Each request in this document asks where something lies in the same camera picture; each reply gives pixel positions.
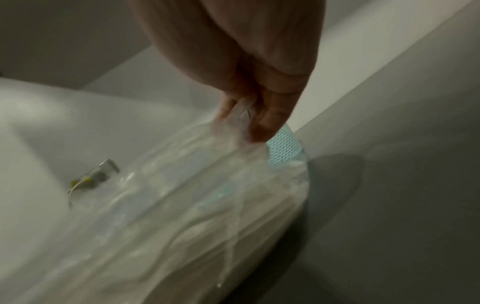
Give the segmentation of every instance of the human hand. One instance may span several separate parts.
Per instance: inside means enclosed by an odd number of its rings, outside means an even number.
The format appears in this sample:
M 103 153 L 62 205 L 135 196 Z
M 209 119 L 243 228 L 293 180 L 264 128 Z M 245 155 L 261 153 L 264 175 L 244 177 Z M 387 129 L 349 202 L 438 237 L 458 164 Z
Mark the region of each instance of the human hand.
M 325 0 L 127 0 L 186 75 L 225 92 L 217 118 L 255 100 L 253 142 L 287 121 L 315 67 Z

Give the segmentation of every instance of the hand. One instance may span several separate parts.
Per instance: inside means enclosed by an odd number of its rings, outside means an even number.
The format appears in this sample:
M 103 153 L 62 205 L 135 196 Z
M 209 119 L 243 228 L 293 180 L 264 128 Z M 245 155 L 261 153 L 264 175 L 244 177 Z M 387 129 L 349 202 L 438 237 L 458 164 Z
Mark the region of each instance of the hand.
M 287 121 L 317 60 L 325 0 L 128 0 L 153 44 L 191 78 L 225 92 L 217 117 L 255 102 L 251 140 Z

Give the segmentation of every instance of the gray surface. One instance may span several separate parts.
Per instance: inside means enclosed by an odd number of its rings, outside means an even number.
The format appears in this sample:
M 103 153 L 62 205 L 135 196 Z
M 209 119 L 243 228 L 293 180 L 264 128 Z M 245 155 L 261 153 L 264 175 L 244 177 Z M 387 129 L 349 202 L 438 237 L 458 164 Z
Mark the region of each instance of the gray surface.
M 329 1 L 324 30 L 371 1 Z M 7 78 L 78 89 L 149 45 L 123 0 L 0 2 Z
M 478 303 L 480 2 L 298 131 L 307 210 L 226 303 Z

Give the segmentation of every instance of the blue mesh fabric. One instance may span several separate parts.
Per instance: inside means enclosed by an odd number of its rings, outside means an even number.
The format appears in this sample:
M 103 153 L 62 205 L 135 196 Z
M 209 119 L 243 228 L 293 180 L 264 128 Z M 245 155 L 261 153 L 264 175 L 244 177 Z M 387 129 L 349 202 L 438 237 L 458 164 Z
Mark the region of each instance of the blue mesh fabric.
M 295 139 L 293 132 L 285 124 L 266 145 L 270 152 L 270 165 L 292 159 L 302 153 L 302 145 Z

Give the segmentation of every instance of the transparent plastic wrapper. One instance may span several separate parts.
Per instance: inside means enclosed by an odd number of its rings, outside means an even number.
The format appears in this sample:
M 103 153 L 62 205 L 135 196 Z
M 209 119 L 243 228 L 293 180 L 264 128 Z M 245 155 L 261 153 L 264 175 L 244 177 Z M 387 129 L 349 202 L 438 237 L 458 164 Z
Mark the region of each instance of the transparent plastic wrapper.
M 291 135 L 246 145 L 248 115 L 234 110 L 226 123 L 182 131 L 86 193 L 0 283 L 0 303 L 220 302 L 296 218 L 309 188 Z

